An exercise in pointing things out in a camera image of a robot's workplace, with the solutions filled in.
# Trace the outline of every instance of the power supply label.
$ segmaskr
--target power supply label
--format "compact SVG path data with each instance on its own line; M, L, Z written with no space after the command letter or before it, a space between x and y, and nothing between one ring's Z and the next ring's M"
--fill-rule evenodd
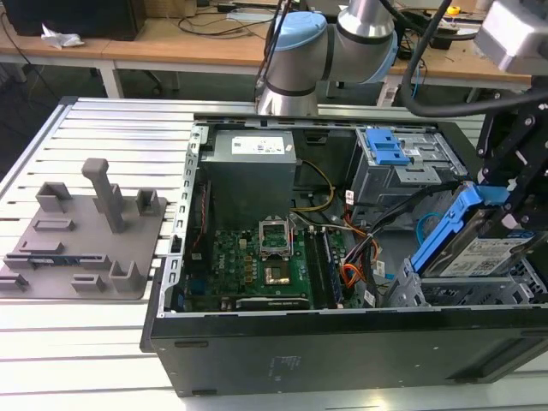
M284 153L285 150L283 149L283 137L236 136L232 138L232 154Z
M531 231L515 231L506 238L476 238L440 274L440 277L485 277L531 241Z

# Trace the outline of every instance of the black computer case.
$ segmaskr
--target black computer case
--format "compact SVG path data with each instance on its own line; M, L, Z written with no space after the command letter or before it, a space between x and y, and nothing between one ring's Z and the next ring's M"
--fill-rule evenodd
M9 22L20 36L38 36L42 24L81 37L134 40L145 24L143 0L4 0Z

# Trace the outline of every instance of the aluminum work table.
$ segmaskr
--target aluminum work table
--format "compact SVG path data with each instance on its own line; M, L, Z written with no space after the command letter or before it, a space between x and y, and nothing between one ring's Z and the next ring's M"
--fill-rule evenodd
M152 187L171 202L151 275L166 253L194 113L253 113L249 103L80 98L60 104L0 183L0 256L38 209L43 182L91 194L86 158L106 158L123 194ZM403 109L320 106L325 116L411 118ZM481 116L457 123L475 144ZM546 410L548 354L495 384L180 399L155 354L139 350L140 301L0 300L0 409Z

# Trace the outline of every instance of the chip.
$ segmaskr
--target chip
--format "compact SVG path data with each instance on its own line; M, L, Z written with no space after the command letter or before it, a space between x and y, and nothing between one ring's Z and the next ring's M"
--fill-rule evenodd
M266 261L265 268L265 285L289 285L291 284L291 276L289 274L289 263L287 261L275 260Z

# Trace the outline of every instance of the label sticker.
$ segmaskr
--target label sticker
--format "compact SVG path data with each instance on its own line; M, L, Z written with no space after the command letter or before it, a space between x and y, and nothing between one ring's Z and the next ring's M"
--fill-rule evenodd
M354 205L354 191L346 190L344 198L346 199L346 204L348 204L349 206Z
M420 151L415 148L404 148L403 154L406 156L420 156Z
M232 154L284 154L283 137L234 137Z
M531 241L532 232L511 233L507 238L476 238L440 274L440 277L485 277L509 259L517 247Z
M377 275L381 277L386 277L384 272L384 261L377 260Z
M366 292L363 295L363 299L367 301L367 304L375 308L375 296L373 294L371 294L369 291L366 290Z

